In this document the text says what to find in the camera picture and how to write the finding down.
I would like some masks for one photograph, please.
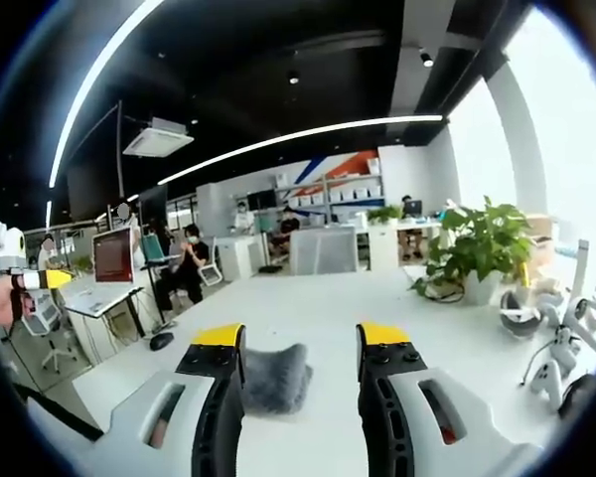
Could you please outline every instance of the green leaves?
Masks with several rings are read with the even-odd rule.
[[[367,214],[370,221],[378,221],[386,224],[388,219],[401,219],[401,208],[398,206],[385,206],[373,209]]]
[[[426,278],[417,280],[412,288],[425,295],[429,283],[443,285],[463,283],[472,270],[480,280],[493,270],[516,275],[519,265],[529,259],[529,229],[525,215],[512,204],[493,206],[484,197],[485,210],[461,207],[449,210],[442,220],[442,229],[454,235],[451,246],[443,248],[439,238],[429,243]]]

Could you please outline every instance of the hand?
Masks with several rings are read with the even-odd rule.
[[[18,278],[20,286],[23,285],[22,277]],[[0,326],[9,327],[13,323],[13,309],[11,307],[11,276],[4,275],[0,277]],[[21,294],[22,312],[25,317],[30,316],[34,310],[33,299]]]

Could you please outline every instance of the ceiling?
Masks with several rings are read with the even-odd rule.
[[[127,196],[191,165],[279,135],[374,117],[446,114],[480,75],[500,63],[501,46],[526,2],[166,0],[97,80],[50,191],[55,149],[75,92],[107,39],[139,3],[88,0],[50,8],[50,2],[28,2],[23,16],[28,23],[7,32],[0,72],[27,32],[36,33],[28,33],[33,46],[22,60],[11,62],[15,72],[0,73],[1,220],[24,230],[42,227],[46,202],[53,200],[52,224],[70,222],[66,172],[71,165],[90,164],[116,176],[115,114],[82,140],[118,101],[122,148],[153,115],[185,123],[195,137],[167,158],[125,156]],[[431,69],[419,59],[419,47],[433,57]],[[290,76],[299,82],[290,84]],[[441,127],[400,124],[309,136],[173,181],[169,195],[317,155],[425,145]]]

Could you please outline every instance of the computer mouse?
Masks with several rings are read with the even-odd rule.
[[[159,333],[150,340],[150,350],[159,351],[170,344],[175,339],[175,335],[172,333]]]

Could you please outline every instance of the plant pot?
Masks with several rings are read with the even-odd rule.
[[[471,271],[464,285],[464,300],[471,305],[488,305],[499,288],[502,277],[503,274],[500,271],[493,270],[484,278],[484,281],[479,281],[477,271]]]

